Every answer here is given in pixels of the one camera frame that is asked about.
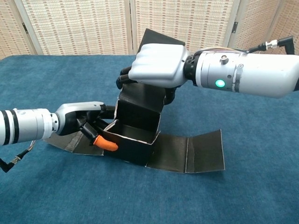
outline woven screen panel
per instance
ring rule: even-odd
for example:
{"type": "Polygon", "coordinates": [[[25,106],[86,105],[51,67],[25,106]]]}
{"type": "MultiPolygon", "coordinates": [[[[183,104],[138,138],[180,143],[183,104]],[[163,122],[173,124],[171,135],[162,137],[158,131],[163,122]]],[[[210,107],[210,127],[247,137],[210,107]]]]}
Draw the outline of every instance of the woven screen panel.
{"type": "Polygon", "coordinates": [[[269,32],[278,0],[249,0],[239,21],[233,46],[240,49],[255,47],[269,32]]]}
{"type": "Polygon", "coordinates": [[[135,0],[137,41],[146,28],[186,42],[194,52],[222,46],[233,0],[135,0]]]}
{"type": "Polygon", "coordinates": [[[128,54],[123,0],[22,0],[46,55],[128,54]]]}
{"type": "MultiPolygon", "coordinates": [[[[274,25],[270,39],[276,40],[293,36],[295,54],[299,54],[299,1],[284,0],[281,10],[278,12],[277,22],[274,25]]],[[[267,54],[285,54],[284,48],[269,49],[267,54]]]]}
{"type": "Polygon", "coordinates": [[[0,0],[0,59],[11,55],[29,55],[30,50],[23,37],[8,0],[0,0]]]}

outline blue table surface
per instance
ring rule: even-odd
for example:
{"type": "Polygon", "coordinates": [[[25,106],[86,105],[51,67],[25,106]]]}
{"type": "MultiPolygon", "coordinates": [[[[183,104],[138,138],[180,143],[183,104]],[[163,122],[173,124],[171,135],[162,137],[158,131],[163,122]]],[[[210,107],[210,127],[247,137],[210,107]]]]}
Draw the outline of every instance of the blue table surface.
{"type": "MultiPolygon", "coordinates": [[[[0,61],[0,109],[102,101],[134,56],[11,56],[0,61]]],[[[281,99],[202,89],[188,82],[165,106],[160,130],[221,129],[226,170],[177,174],[76,155],[38,141],[1,172],[0,223],[298,223],[299,92],[281,99]]],[[[0,147],[10,161],[27,143],[0,147]]]]}

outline orange object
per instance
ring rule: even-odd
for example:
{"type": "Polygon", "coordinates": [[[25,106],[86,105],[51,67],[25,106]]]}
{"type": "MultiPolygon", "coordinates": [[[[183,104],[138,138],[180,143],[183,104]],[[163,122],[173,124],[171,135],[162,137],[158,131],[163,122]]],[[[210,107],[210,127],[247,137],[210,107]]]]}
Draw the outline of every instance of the orange object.
{"type": "Polygon", "coordinates": [[[100,135],[95,139],[93,144],[97,147],[100,147],[102,149],[112,151],[112,152],[114,152],[118,149],[118,146],[114,142],[108,141],[100,135]]]}

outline robotic arm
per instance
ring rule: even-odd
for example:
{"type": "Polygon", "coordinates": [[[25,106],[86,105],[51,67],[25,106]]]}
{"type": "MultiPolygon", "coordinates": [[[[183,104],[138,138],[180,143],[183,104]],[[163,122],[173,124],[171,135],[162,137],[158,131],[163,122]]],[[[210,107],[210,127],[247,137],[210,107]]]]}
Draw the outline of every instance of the robotic arm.
{"type": "Polygon", "coordinates": [[[292,54],[291,37],[248,51],[213,47],[193,55],[182,45],[145,44],[116,83],[119,88],[132,82],[165,88],[166,104],[187,80],[203,88],[281,98],[299,89],[299,56],[292,54]],[[288,55],[252,54],[277,46],[285,46],[288,55]]]}
{"type": "Polygon", "coordinates": [[[0,159],[0,167],[8,172],[33,148],[36,140],[50,138],[53,133],[63,136],[81,131],[92,145],[115,151],[118,146],[100,135],[108,125],[102,119],[113,118],[114,107],[102,102],[63,104],[53,113],[47,109],[0,111],[0,145],[32,141],[10,163],[0,159]]]}

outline black folded cardboard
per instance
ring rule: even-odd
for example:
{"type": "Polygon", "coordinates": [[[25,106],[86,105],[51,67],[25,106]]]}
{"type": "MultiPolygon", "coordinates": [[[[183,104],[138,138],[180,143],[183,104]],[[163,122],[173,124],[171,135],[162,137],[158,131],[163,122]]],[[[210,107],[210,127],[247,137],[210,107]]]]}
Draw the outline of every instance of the black folded cardboard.
{"type": "MultiPolygon", "coordinates": [[[[185,43],[146,29],[142,43],[185,43]]],[[[179,173],[224,170],[221,130],[178,137],[159,132],[165,90],[144,84],[125,84],[116,102],[114,121],[103,137],[115,142],[115,152],[90,146],[81,133],[57,136],[48,143],[77,154],[107,155],[149,168],[179,173]]]]}

